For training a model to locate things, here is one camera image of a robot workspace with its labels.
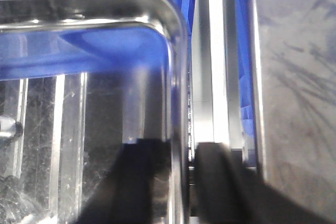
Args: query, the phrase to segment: reflective metal surface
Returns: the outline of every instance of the reflective metal surface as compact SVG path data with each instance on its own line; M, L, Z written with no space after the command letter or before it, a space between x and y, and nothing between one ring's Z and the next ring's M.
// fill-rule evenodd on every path
M336 221L336 0L252 0L258 155L265 180Z
M242 148L234 0L196 0L193 28L195 143Z
M124 142L132 143L133 139L144 137L161 138L171 144L169 192L166 195L168 202L165 204L166 209L158 210L161 215L155 215L157 217L155 222L160 223L188 222L186 197L187 34L183 20L182 15L176 12L168 0L0 0L0 31L2 33L147 27L154 29L165 38L169 50L169 65L162 66L161 72L152 73L151 76L148 76L150 72L143 73L141 69L131 70L130 79L125 81L128 84L123 91L125 111L122 114L124 122L122 139ZM51 148L51 167L48 172L49 183L45 188L42 186L41 189L49 191L46 203L54 214L57 214L58 211L69 214L66 208L69 206L70 209L70 205L72 205L76 215L81 204L79 192L81 190L81 164L85 157L83 121L88 123L84 116L86 76L85 73L82 73L80 77L60 75L56 78L49 78L48 82L50 82L49 89L51 90L48 100L51 107L48 108L53 112L46 122L47 127L41 127L40 122L37 128L47 130L50 133L51 142L45 144ZM68 95L67 90L72 85L71 82L77 82L77 84L80 82L80 85L77 86L79 90L71 91L74 92L76 98L73 102L65 99ZM127 96L129 92L134 92L135 96ZM134 97L138 98L139 108L129 107L133 106ZM71 104L76 104L76 107L72 107L72 109L77 108L72 113L70 113ZM35 113L32 109L34 110L34 107L29 108L30 117ZM130 118L136 118L138 125L134 125L134 122L127 125L127 120ZM27 127L33 127L32 123L33 120ZM61 140L62 127L65 127L62 130L68 133ZM73 127L74 132L71 133L67 127ZM76 151L65 153L63 157L60 157L62 145L64 148L71 147ZM68 161L75 166L67 167ZM61 199L61 205L57 203L58 198Z

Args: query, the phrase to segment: metal bar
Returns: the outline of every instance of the metal bar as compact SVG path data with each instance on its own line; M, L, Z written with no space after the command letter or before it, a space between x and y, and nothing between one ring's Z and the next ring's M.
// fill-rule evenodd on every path
M230 146L223 1L209 0L214 142Z
M28 94L28 79L21 79L19 84L18 93L18 106L16 121L22 124L23 129L26 123L26 108L27 108L27 94ZM22 156L23 156L23 141L24 133L22 136L14 143L14 157L13 157L13 176L20 178L21 167L22 167Z
M229 140L231 148L242 148L243 134L240 115L239 73L235 0L223 1L225 70Z
M82 203L87 73L65 76L58 220L76 220Z
M54 123L52 130L53 143L51 146L51 163L50 163L50 186L49 186L49 210L54 215L58 214L58 181L60 166L61 150L61 131L62 131L62 114L64 101L65 75L56 77L55 87L55 107Z
M76 190L75 202L77 206L75 215L79 215L82 203L82 178L83 178L83 157L84 157L84 140L85 140L85 110L86 110L86 95L87 95L88 74L80 75L80 102L79 102L79 120L78 120L78 144L77 144L77 161L76 169Z

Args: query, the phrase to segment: blue surface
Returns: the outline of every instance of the blue surface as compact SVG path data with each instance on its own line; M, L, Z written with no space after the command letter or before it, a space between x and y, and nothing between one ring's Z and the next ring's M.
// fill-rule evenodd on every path
M254 137L253 83L251 74L248 0L236 0L240 105L245 133Z
M0 34L0 79L167 65L165 39L149 28Z

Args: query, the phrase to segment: black object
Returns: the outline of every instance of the black object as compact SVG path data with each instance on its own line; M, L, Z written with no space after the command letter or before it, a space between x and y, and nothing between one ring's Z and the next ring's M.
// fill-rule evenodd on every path
M76 223L151 223L153 177L170 161L169 153L160 140L124 144Z
M195 184L207 223L331 224L264 184L220 144L198 145Z

